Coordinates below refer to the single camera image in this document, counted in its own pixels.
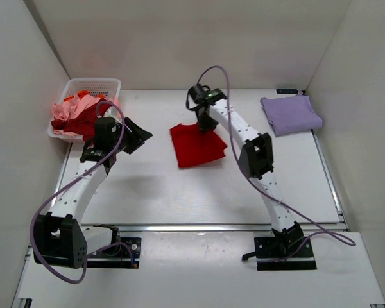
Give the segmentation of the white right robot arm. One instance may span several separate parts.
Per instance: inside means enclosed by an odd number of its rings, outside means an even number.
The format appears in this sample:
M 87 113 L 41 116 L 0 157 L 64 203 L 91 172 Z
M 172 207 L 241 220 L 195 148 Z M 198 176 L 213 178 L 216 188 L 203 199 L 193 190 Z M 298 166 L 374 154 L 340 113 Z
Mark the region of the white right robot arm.
M 256 189 L 260 190 L 275 236 L 275 251 L 289 257 L 298 249 L 304 234 L 295 217 L 284 205 L 273 174 L 273 147 L 268 133 L 249 125 L 229 104 L 220 89 L 193 85 L 187 92 L 186 108 L 195 112 L 199 129 L 213 131 L 217 125 L 228 130 L 231 145 L 238 145 L 237 165 Z

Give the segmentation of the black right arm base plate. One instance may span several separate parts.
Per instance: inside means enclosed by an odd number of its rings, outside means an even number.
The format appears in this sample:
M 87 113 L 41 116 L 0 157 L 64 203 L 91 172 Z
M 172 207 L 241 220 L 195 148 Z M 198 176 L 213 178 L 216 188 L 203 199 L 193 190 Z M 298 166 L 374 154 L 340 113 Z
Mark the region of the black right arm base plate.
M 242 255 L 243 262 L 256 258 L 257 271 L 317 270 L 311 240 L 304 237 L 298 244 L 283 252 L 275 237 L 255 237 L 255 250 Z

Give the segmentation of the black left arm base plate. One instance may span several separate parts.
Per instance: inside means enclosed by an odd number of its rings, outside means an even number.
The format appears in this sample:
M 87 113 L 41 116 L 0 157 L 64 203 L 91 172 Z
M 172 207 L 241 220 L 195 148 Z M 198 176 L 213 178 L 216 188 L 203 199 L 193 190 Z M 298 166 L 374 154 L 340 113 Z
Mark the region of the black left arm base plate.
M 141 257 L 142 238 L 141 237 L 121 237 L 129 249 L 123 247 L 109 248 L 89 257 L 88 268 L 98 269 L 138 269 Z

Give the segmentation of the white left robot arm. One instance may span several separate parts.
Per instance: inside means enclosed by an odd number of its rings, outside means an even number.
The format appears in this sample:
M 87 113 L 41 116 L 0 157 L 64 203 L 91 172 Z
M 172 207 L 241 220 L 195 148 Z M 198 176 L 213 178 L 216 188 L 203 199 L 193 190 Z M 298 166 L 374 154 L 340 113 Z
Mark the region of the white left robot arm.
M 81 221 L 99 185 L 106 179 L 117 154 L 132 154 L 153 135 L 129 117 L 123 123 L 112 117 L 96 119 L 95 135 L 85 142 L 78 168 L 68 187 L 46 214 L 33 225 L 35 262 L 78 269 L 89 254 L 103 251 L 115 256 L 121 249 L 117 227 L 98 224 L 83 229 Z

